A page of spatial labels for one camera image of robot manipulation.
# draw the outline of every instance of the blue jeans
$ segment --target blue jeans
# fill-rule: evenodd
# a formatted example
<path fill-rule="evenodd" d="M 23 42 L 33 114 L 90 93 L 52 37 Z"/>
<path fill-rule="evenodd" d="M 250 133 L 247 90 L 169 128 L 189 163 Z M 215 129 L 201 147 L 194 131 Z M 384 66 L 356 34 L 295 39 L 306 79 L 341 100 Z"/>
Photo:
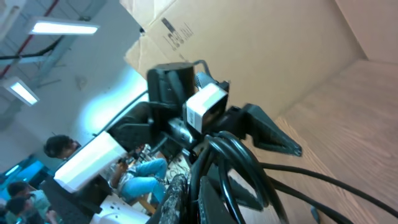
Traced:
<path fill-rule="evenodd" d="M 127 202 L 145 194 L 152 193 L 158 202 L 163 200 L 166 188 L 157 181 L 157 178 L 164 179 L 167 171 L 167 162 L 164 159 L 155 159 L 153 161 L 140 164 L 136 167 L 134 178 L 128 180 L 121 189 L 121 196 Z"/>

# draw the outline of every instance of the cable bundle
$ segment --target cable bundle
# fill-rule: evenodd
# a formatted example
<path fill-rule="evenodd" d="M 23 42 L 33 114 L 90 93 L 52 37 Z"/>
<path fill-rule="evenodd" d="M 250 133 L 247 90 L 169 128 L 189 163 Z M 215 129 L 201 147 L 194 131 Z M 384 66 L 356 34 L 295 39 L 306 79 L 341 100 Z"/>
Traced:
<path fill-rule="evenodd" d="M 293 197 L 297 197 L 309 203 L 330 217 L 336 223 L 348 224 L 353 222 L 330 207 L 315 201 L 314 199 L 279 182 L 278 180 L 273 179 L 272 177 L 268 177 L 264 169 L 296 172 L 327 181 L 351 192 L 352 194 L 368 200 L 369 202 L 377 205 L 379 208 L 398 218 L 398 212 L 390 206 L 354 187 L 340 182 L 339 180 L 335 180 L 331 177 L 298 167 L 260 163 L 256 159 L 255 155 L 236 136 L 227 131 L 221 131 L 218 134 L 214 134 L 214 136 L 207 135 L 205 139 L 208 140 L 209 147 L 207 150 L 202 152 L 203 155 L 200 156 L 201 158 L 199 159 L 196 168 L 193 169 L 190 183 L 190 199 L 191 201 L 197 199 L 195 194 L 197 195 L 197 186 L 199 184 L 198 180 L 201 176 L 206 175 L 212 162 L 218 161 L 221 191 L 230 215 L 239 224 L 246 222 L 244 221 L 238 204 L 231 193 L 231 185 L 228 179 L 228 171 L 230 168 L 235 169 L 241 175 L 241 177 L 252 186 L 252 188 L 256 191 L 258 201 L 264 207 L 268 206 L 269 204 L 274 207 L 282 223 L 288 223 L 289 221 L 287 219 L 285 209 L 275 190 L 289 194 Z M 191 208 L 190 217 L 196 219 L 196 215 L 197 209 Z"/>

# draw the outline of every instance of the label on box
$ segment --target label on box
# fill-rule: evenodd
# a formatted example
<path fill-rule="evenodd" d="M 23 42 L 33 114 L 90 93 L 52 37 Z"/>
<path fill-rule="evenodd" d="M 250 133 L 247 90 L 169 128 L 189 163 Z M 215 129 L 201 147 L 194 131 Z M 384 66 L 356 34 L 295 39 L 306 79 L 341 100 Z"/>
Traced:
<path fill-rule="evenodd" d="M 193 35 L 191 28 L 185 22 L 180 24 L 178 27 L 175 27 L 166 18 L 163 18 L 162 23 L 169 30 L 169 33 L 164 35 L 163 38 L 174 51 L 176 51 Z"/>

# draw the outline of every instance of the white wall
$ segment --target white wall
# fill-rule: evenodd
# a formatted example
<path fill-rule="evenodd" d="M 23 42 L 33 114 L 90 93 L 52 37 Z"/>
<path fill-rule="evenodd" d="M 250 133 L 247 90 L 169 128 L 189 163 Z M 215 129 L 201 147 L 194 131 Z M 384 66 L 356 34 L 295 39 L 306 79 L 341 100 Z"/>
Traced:
<path fill-rule="evenodd" d="M 60 161 L 48 159 L 42 152 L 48 137 L 67 134 L 85 144 L 146 89 L 146 81 L 123 59 L 139 37 L 135 20 L 118 1 L 108 0 L 92 22 L 101 25 L 98 32 L 79 37 L 43 81 L 61 79 L 61 82 L 36 90 L 40 101 L 30 108 L 23 106 L 13 124 L 0 133 L 2 155 L 5 155 L 0 171 L 32 152 L 37 152 L 36 156 L 46 166 L 55 168 Z"/>

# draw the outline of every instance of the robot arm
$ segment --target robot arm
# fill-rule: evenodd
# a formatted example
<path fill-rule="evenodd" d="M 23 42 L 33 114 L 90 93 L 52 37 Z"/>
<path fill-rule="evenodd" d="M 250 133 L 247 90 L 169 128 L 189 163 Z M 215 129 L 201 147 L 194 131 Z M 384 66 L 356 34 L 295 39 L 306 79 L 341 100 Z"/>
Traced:
<path fill-rule="evenodd" d="M 195 76 L 194 66 L 199 63 L 205 66 L 207 74 Z M 262 149 L 301 155 L 301 147 L 260 107 L 246 105 L 241 109 L 232 106 L 226 110 L 229 83 L 212 79 L 202 60 L 158 65 L 148 71 L 147 81 L 148 102 L 139 103 L 127 112 L 42 184 L 55 211 L 66 223 L 146 222 L 149 217 L 132 210 L 98 175 L 142 144 L 150 144 L 156 150 L 162 142 L 172 141 L 188 151 L 190 162 L 194 164 L 198 155 L 193 148 L 205 141 L 206 135 L 229 131 L 240 139 L 250 134 L 255 146 Z M 209 172 L 209 183 L 220 186 L 218 176 L 211 176 Z M 231 185 L 242 204 L 262 209 L 246 189 L 238 184 Z"/>

